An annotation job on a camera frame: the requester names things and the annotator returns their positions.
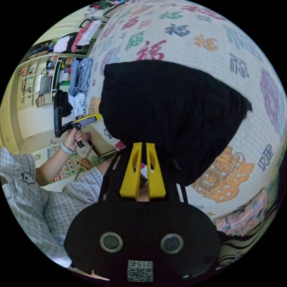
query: qr code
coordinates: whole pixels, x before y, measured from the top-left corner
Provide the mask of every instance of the qr code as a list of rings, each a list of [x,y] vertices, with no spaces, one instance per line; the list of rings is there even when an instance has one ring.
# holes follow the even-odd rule
[[[152,262],[129,260],[127,279],[131,282],[153,282]]]

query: green chinese character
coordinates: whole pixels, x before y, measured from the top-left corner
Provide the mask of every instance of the green chinese character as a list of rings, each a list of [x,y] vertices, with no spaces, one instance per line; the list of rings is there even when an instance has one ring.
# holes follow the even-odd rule
[[[128,51],[131,47],[134,47],[134,46],[137,46],[137,45],[141,44],[141,42],[144,39],[144,32],[145,31],[141,31],[141,32],[139,32],[137,34],[131,35],[125,50]]]
[[[119,19],[120,19],[120,18],[123,18],[123,17],[126,17],[127,15],[130,14],[130,12],[131,12],[131,10],[126,11],[125,13],[123,13],[123,14],[119,17]]]
[[[178,19],[181,18],[182,15],[180,14],[182,11],[178,11],[178,12],[166,12],[164,14],[161,14],[159,16],[160,19],[164,19],[164,18],[168,18],[168,19]]]

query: red chinese character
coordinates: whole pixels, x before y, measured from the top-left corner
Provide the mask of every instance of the red chinese character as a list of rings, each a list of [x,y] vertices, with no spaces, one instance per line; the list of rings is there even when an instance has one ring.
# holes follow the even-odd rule
[[[153,46],[149,47],[150,42],[146,41],[145,47],[140,49],[137,55],[139,57],[137,58],[137,61],[142,60],[158,60],[161,61],[164,58],[163,53],[158,53],[158,51],[161,49],[161,44],[165,43],[166,40],[162,40]]]
[[[116,25],[116,23],[117,23],[118,21],[116,21],[114,24],[112,24],[112,25],[109,25],[109,27],[105,30],[105,32],[103,33],[103,35],[102,35],[102,37],[101,37],[101,40],[103,39],[103,38],[106,38],[112,31],[113,31],[113,29],[115,28],[115,25]]]
[[[130,19],[123,27],[122,30],[125,30],[127,28],[132,27],[133,25],[135,25],[138,22],[138,16],[136,16],[135,18]]]
[[[219,19],[219,20],[226,20],[224,17],[219,16],[216,12],[208,9],[208,8],[203,8],[203,9],[199,9],[197,6],[182,6],[181,7],[182,10],[188,10],[189,12],[200,12],[203,14],[206,14],[210,17],[213,17],[215,19]]]
[[[197,6],[182,6],[182,10],[188,10],[189,12],[195,12],[198,10]]]
[[[208,9],[208,8],[205,8],[205,9],[202,9],[202,10],[199,9],[198,12],[206,14],[206,15],[208,15],[210,17],[215,18],[215,19],[226,20],[224,17],[219,16],[216,12],[214,12],[214,11]]]

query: fisheye lens view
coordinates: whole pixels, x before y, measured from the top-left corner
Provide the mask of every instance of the fisheye lens view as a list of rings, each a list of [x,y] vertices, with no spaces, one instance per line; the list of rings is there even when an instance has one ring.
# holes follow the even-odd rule
[[[189,286],[257,244],[286,191],[287,97],[235,23],[186,0],[102,0],[22,52],[0,187],[47,260],[97,285]]]

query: white towel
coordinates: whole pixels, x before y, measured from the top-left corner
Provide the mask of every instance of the white towel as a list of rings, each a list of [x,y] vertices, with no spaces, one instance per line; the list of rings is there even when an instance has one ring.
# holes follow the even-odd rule
[[[54,53],[62,53],[67,50],[68,42],[70,40],[70,36],[63,37],[57,41],[54,46]]]
[[[77,117],[84,114],[84,108],[83,108],[83,105],[85,104],[84,93],[77,93],[74,97],[68,93],[68,102],[73,108],[69,117]]]

